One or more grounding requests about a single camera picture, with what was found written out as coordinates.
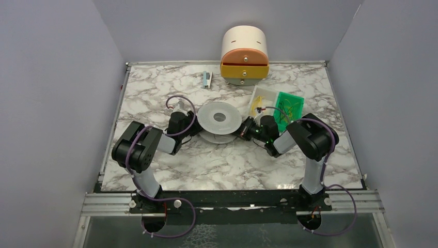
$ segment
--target gray wall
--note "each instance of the gray wall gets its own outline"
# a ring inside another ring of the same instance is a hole
[[[436,247],[438,2],[365,0],[329,63],[397,247]]]
[[[236,25],[260,27],[270,60],[328,60],[362,0],[93,0],[127,61],[220,60]]]
[[[90,0],[0,2],[0,246],[71,247],[124,62]]]

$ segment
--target table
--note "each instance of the table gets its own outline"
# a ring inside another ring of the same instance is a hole
[[[211,89],[201,88],[203,71],[213,72]],[[267,78],[257,85],[303,97],[303,115],[315,114],[339,135],[339,144],[327,164],[325,184],[362,188],[362,177],[323,64],[270,64]],[[165,107],[169,96],[184,95],[197,109],[213,101],[227,102],[244,119],[253,89],[253,86],[226,84],[220,76],[219,64],[132,66],[111,149],[132,121],[165,129],[171,114]],[[105,159],[101,190],[134,190],[128,173],[111,157]],[[236,139],[216,145],[199,135],[175,156],[156,152],[151,163],[155,178],[164,190],[297,189],[304,177],[304,165],[305,156],[298,147],[272,158],[252,142]]]

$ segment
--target marble tabletop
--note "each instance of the marble tabletop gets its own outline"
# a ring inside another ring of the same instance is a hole
[[[211,89],[201,88],[203,71],[213,72]],[[336,130],[340,141],[328,161],[325,184],[362,187],[323,65],[270,64],[269,75],[257,85],[303,97],[303,115],[313,113]],[[220,76],[219,65],[133,66],[111,149],[134,120],[165,129],[171,114],[165,107],[169,96],[185,95],[197,109],[209,102],[227,102],[235,106],[244,119],[253,89],[253,86],[226,84]],[[273,158],[252,142],[235,139],[232,143],[216,145],[197,135],[175,156],[156,152],[151,167],[165,190],[297,189],[304,177],[304,163],[305,157],[298,147]],[[128,173],[108,158],[102,191],[134,189]]]

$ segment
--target green tray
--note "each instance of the green tray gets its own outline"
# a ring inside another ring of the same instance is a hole
[[[297,120],[301,118],[301,111],[303,110],[304,106],[304,98],[280,92],[275,106],[285,111],[286,114],[289,115],[289,118],[292,117],[291,121]],[[275,110],[274,118],[275,122],[278,124],[278,130],[280,132],[285,131],[288,123],[283,114],[281,114],[280,111]]]

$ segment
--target yellow drawer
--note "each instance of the yellow drawer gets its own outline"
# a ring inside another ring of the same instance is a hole
[[[268,75],[267,66],[224,66],[221,64],[221,76],[223,78],[238,79],[264,79]]]

